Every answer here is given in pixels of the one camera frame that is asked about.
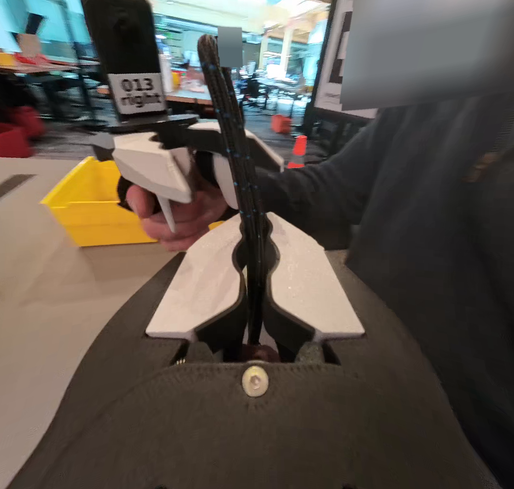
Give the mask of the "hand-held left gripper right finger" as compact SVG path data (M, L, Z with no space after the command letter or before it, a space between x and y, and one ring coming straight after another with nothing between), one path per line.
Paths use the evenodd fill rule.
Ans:
M308 234L268 213L270 271L265 329L278 344L358 338L365 330L324 248Z

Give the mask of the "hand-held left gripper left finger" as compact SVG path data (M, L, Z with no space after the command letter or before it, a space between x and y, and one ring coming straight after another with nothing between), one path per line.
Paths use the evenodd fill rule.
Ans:
M245 292L236 247L241 218L233 216L185 253L145 333L151 338L195 340L196 330L232 309Z

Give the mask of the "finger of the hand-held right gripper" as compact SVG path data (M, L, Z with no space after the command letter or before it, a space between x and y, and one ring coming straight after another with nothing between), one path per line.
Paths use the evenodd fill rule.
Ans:
M256 167L266 171L284 171L284 159L274 152L260 138L245 130L250 157ZM199 122L189 127L189 147L200 175L211 185L219 188L225 202L231 209L238 210L228 152L222 141L220 125L217 122Z
M171 203L191 203L195 184L191 152L186 147L167 150L156 133L114 137L113 159L120 174L153 193L170 230L176 232Z

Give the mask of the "yellow plastic bin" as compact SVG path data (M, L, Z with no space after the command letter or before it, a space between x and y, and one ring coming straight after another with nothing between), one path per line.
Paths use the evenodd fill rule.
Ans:
M200 175L195 159L193 169L195 184L196 175ZM87 157L42 203L81 247L157 242L145 233L138 217L120 205L117 191L120 177L123 176L114 160L101 162Z

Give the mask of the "person's right forearm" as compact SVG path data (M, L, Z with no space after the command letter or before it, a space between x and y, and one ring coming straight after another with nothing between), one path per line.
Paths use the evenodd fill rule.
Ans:
M282 173L258 173L263 209L323 246L358 225L364 249L391 250L430 230L434 157L451 130L450 103L379 110L330 159Z

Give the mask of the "person's right hand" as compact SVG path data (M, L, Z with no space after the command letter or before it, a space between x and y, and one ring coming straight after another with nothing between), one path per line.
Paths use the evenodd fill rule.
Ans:
M191 203L171 202L175 221L173 232L161 211L155 196L147 190L120 177L117 185L120 205L132 211L145 233L158 241L169 252L190 248L209 232L209 225L231 218L236 214L223 198L221 190L196 175L196 192Z

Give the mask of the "orange traffic cone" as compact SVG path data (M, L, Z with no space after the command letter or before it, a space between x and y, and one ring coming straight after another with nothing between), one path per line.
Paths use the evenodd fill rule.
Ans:
M292 154L286 166L288 170L300 169L302 167L305 167L306 147L307 136L299 135L298 137L296 137L294 147L292 149Z

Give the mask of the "white printed board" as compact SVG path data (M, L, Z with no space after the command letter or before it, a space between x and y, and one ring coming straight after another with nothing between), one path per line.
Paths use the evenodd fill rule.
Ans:
M375 117L376 109L343 111L340 103L353 3L354 0L331 0L312 105L320 116L368 121Z

